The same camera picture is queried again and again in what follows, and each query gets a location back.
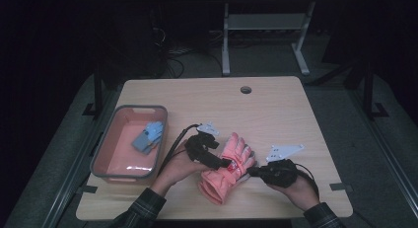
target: plastic tray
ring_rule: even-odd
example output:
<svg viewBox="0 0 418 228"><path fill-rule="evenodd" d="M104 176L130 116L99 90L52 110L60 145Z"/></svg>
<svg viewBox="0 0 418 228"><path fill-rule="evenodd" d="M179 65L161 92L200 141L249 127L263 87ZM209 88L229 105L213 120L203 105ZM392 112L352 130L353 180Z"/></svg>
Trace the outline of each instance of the plastic tray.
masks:
<svg viewBox="0 0 418 228"><path fill-rule="evenodd" d="M155 174L167 114L162 106L129 105L115 109L93 158L91 172L108 182L137 182ZM164 129L162 141L145 155L131 143L150 121L160 121Z"/></svg>

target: person's right hand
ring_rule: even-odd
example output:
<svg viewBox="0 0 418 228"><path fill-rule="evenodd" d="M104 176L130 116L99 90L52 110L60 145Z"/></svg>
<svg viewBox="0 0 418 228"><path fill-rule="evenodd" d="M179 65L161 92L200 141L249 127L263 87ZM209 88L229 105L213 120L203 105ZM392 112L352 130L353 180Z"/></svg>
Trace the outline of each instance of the person's right hand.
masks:
<svg viewBox="0 0 418 228"><path fill-rule="evenodd" d="M314 189L310 183L303 177L298 176L296 181L287 188L281 188L277 186L268 185L274 190L284 193L294 205L306 211L311 207L320 204Z"/></svg>

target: wooden table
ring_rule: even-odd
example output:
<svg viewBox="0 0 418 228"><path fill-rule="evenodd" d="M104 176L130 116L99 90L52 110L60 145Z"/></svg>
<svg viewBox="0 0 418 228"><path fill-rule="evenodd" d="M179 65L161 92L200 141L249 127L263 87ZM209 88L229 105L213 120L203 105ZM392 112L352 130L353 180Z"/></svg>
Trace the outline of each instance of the wooden table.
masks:
<svg viewBox="0 0 418 228"><path fill-rule="evenodd" d="M241 92L242 86L252 89ZM290 157L314 174L321 201L342 217L352 214L345 190L332 190L341 183L300 80L296 77L206 78L135 80L125 83L118 106L161 105L169 112L168 133L163 148L168 152L181 131L194 123L212 121L220 130L221 143L236 132L265 165L271 145L304 144L306 149ZM196 134L189 130L184 138ZM226 204L215 205L198 190L199 174L177 183L167 194L158 219L252 219L303 216L286 196L267 187L260 178L250 178L236 187ZM113 219L125 211L147 185L108 184L90 175L77 209L81 220Z"/></svg>

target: pink glove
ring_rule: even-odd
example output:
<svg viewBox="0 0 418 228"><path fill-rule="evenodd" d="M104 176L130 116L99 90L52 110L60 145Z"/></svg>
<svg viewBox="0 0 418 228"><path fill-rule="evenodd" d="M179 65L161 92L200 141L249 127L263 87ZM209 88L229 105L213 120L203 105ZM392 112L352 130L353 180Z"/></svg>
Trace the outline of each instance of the pink glove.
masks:
<svg viewBox="0 0 418 228"><path fill-rule="evenodd" d="M202 172L202 181L198 184L202 194L215 204L224 204L231 189L244 181L240 178L246 174L246 169L254 165L255 158L251 152L244 140L233 132L221 154L221 158L232 161L231 165L217 171Z"/></svg>

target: dark background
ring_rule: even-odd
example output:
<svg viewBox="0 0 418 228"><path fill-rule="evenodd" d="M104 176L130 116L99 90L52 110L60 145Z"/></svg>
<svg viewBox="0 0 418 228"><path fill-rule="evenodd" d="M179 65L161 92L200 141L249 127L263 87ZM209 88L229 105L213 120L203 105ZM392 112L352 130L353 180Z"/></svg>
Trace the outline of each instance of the dark background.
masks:
<svg viewBox="0 0 418 228"><path fill-rule="evenodd" d="M418 0L340 1L316 5L310 32L332 33L324 61L344 64L366 55L418 124ZM330 12L335 6L338 12ZM208 30L222 29L219 2L165 3L151 12L155 7L108 0L0 0L1 224L88 76L100 69L108 88L130 78L158 78L165 55L152 42L152 26L200 48Z"/></svg>

